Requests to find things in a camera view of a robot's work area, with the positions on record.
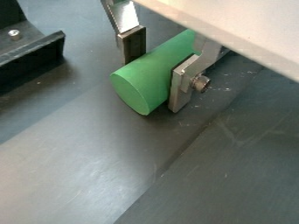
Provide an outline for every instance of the grey floor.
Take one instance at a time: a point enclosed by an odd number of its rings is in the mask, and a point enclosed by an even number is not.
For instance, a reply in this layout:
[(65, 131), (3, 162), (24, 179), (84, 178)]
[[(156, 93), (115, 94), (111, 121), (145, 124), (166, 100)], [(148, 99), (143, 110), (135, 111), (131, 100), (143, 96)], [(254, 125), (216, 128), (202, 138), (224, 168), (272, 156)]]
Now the grey floor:
[(298, 94), (260, 72), (116, 223), (298, 223)]
[[(210, 73), (210, 91), (195, 93), (179, 114), (161, 105), (140, 116), (108, 81), (121, 65), (99, 0), (20, 5), (41, 32), (63, 30), (67, 42), (59, 65), (1, 89), (0, 223), (113, 223), (262, 66), (231, 55)], [(137, 12), (151, 50), (183, 28), (141, 7)]]

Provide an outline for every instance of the metal bracket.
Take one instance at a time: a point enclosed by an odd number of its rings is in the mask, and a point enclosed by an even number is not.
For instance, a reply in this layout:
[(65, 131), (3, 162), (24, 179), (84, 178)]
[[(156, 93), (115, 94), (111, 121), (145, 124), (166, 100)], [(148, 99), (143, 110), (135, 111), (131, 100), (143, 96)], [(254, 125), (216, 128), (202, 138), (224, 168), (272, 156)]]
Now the metal bracket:
[(192, 90), (202, 93), (207, 90), (211, 80), (206, 77), (206, 69), (230, 51), (218, 42), (196, 34), (194, 40), (194, 50), (200, 52), (200, 56), (194, 54), (172, 70), (172, 85), (168, 101), (168, 109), (176, 113), (188, 103), (192, 97)]
[(116, 32), (123, 64), (145, 54), (145, 28), (139, 24), (136, 8), (128, 0), (100, 0)]
[(44, 36), (27, 21), (16, 0), (0, 1), (0, 85), (61, 58), (65, 35)]

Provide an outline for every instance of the green cylinder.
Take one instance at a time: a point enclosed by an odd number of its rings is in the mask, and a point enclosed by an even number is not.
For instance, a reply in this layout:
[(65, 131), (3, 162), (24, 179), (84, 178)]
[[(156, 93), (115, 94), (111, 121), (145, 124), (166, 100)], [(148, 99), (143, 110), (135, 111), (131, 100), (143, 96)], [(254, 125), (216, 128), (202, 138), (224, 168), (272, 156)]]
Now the green cylinder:
[(194, 35), (182, 32), (109, 76), (119, 97), (144, 116), (168, 99), (172, 69), (194, 53)]

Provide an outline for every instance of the silver bracket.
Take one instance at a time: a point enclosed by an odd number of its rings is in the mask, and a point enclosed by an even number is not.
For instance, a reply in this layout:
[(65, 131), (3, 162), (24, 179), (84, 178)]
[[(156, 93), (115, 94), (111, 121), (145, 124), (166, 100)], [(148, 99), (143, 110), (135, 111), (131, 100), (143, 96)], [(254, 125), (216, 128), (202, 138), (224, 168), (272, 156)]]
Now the silver bracket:
[(145, 28), (139, 24), (136, 8), (128, 0), (100, 0), (116, 32), (123, 64), (145, 54)]
[(207, 90), (211, 80), (203, 75), (204, 71), (230, 51), (218, 42), (204, 38), (200, 34), (196, 34), (195, 37), (194, 50), (195, 52), (199, 51), (200, 55), (194, 54), (190, 56), (172, 70), (168, 109), (174, 113), (191, 100), (194, 89), (202, 93)]

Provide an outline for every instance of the screw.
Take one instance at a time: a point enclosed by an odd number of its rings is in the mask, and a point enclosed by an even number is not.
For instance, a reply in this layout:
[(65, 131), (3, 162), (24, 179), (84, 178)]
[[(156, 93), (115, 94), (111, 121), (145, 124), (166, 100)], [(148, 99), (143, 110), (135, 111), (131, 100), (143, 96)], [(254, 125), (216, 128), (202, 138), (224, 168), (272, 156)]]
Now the screw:
[(11, 30), (8, 32), (8, 35), (11, 37), (11, 40), (16, 41), (21, 38), (21, 33), (17, 30)]
[(191, 87), (199, 92), (204, 93), (211, 84), (211, 79), (199, 73), (191, 80)]

